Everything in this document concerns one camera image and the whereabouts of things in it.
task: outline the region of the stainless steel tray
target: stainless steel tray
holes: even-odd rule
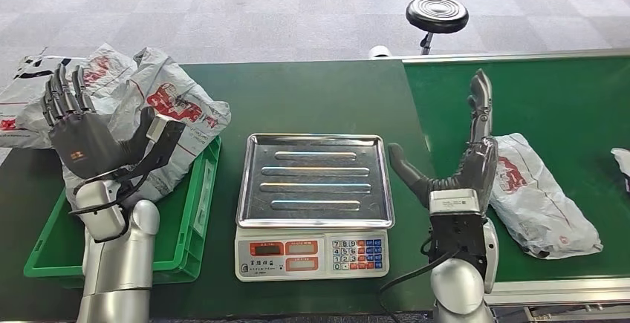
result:
[[[383,140],[250,135],[236,222],[244,228],[391,228]]]

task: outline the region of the green crate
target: green crate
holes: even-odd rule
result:
[[[154,284],[191,282],[199,276],[220,148],[221,139],[216,137],[175,190],[156,203],[160,231],[155,238]],[[83,286],[84,226],[69,211],[64,190],[26,262],[26,277],[66,288]]]

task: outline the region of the green table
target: green table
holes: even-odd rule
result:
[[[529,139],[567,194],[600,230],[605,246],[601,254],[585,258],[537,261],[519,252],[499,224],[499,282],[489,301],[529,303],[535,301],[531,290],[541,292],[549,281],[560,287],[579,285],[585,279],[591,283],[589,287],[606,283],[618,287],[606,291],[608,300],[630,299],[623,295],[623,288],[630,287],[630,254],[623,246],[624,235],[619,235],[628,232],[624,223],[630,216],[626,206],[630,203],[609,154],[611,147],[629,147],[630,143],[629,111],[623,101],[630,95],[630,57],[455,62],[428,57],[421,61],[187,65],[186,71],[211,97],[230,103],[233,122],[221,135],[223,148],[201,275],[191,284],[156,286],[152,316],[379,312],[377,287],[426,263],[418,252],[428,225],[425,209],[390,170],[397,222],[389,235],[392,267],[388,276],[241,283],[233,273],[231,238],[245,139],[253,132],[379,134],[386,142],[401,143],[408,158],[427,174],[433,174],[433,163],[438,174],[446,175],[464,147],[469,119],[467,84],[479,67],[487,70],[495,84],[495,133],[519,131]],[[597,91],[592,86],[595,82]],[[538,97],[541,90],[544,95]],[[56,155],[52,151],[12,151],[0,167],[0,183],[4,210],[0,250],[6,253],[0,262],[0,319],[75,317],[80,290],[64,290],[22,275],[62,188]],[[609,212],[597,210],[598,206]],[[558,285],[555,280],[573,281]],[[558,298],[552,290],[544,294],[547,302]],[[584,295],[593,298],[593,290]],[[394,310],[429,310],[432,300],[426,275],[387,293]]]

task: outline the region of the printed plastic bag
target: printed plastic bag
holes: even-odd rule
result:
[[[614,159],[619,163],[619,169],[626,180],[626,192],[630,193],[630,151],[626,149],[612,149]]]
[[[490,204],[512,238],[536,258],[556,259],[600,252],[597,230],[565,196],[521,134],[499,143]]]
[[[51,143],[43,128],[30,128],[19,121],[20,114],[44,94],[48,77],[59,63],[74,67],[81,58],[60,56],[26,56],[20,63],[13,81],[0,93],[0,147],[18,149],[48,149]]]
[[[108,122],[116,107],[123,100],[127,84],[126,81],[137,70],[137,65],[133,59],[122,53],[116,52],[110,45],[104,44],[94,51],[87,59],[75,59],[73,62],[66,62],[68,81],[74,66],[81,64],[84,69],[83,81],[94,108],[97,113]],[[45,82],[49,75],[37,79],[37,84],[33,87],[37,89],[30,95],[28,104],[17,114],[16,126],[41,134],[42,141],[46,147],[51,147],[48,139],[50,126],[46,123],[42,113],[42,106],[39,101],[44,94]]]
[[[151,172],[138,190],[142,198],[156,201],[175,188],[197,155],[230,123],[230,106],[212,100],[171,57],[158,49],[145,48],[134,56],[134,61],[137,70],[129,78],[122,102],[108,124],[114,139],[129,139],[140,124],[140,111],[148,105],[186,123],[169,164]],[[65,167],[63,177],[66,196],[73,203],[72,191],[82,180]]]

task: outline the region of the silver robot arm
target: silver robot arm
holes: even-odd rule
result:
[[[59,65],[46,83],[41,105],[59,158],[85,180],[75,189],[71,212],[85,224],[85,284],[77,321],[149,322],[160,214],[134,193],[150,171],[169,162],[185,125],[144,108],[133,136],[116,141],[96,114],[81,68],[72,73],[72,83],[74,94],[65,66]]]
[[[431,288],[438,323],[493,322],[484,301],[492,292],[499,262],[499,242],[486,217],[496,172],[497,144],[492,137],[492,85],[479,70],[470,82],[470,138],[455,174],[428,178],[406,161],[403,149],[389,145],[394,171],[429,210]]]

